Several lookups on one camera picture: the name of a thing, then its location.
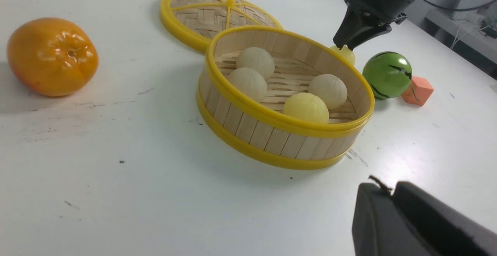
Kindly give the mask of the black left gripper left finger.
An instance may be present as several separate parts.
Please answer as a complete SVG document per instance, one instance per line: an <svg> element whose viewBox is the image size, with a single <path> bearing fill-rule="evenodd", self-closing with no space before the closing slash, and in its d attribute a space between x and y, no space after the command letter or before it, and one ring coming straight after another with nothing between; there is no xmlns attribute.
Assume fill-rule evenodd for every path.
<svg viewBox="0 0 497 256"><path fill-rule="evenodd" d="M357 256L431 256L392 200L392 188L375 176L358 187L352 235Z"/></svg>

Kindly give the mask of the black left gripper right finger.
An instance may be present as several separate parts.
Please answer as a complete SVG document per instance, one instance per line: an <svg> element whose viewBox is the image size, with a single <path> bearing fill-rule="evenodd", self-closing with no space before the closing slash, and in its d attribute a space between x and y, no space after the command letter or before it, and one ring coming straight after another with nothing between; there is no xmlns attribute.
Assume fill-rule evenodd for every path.
<svg viewBox="0 0 497 256"><path fill-rule="evenodd" d="M416 231L442 256L495 256L496 233L446 205L411 182L392 195Z"/></svg>

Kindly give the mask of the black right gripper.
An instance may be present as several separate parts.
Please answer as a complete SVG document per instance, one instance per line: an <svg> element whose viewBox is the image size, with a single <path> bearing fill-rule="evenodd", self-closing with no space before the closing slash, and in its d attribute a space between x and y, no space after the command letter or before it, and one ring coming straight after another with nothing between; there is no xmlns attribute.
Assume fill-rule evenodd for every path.
<svg viewBox="0 0 497 256"><path fill-rule="evenodd" d="M345 0L345 3L346 15L333 38L339 49L346 46L353 50L364 42L390 33L390 23L400 24L407 18L404 13L406 0ZM363 17L384 25L363 26Z"/></svg>

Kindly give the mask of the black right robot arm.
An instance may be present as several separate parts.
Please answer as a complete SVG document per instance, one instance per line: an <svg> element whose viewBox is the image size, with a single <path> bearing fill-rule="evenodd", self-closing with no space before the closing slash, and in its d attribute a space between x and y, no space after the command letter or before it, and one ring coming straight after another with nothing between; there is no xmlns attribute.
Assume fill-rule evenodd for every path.
<svg viewBox="0 0 497 256"><path fill-rule="evenodd" d="M401 24L405 9L415 0L344 0L346 15L334 35L336 47L353 50L364 42L392 31L391 24Z"/></svg>

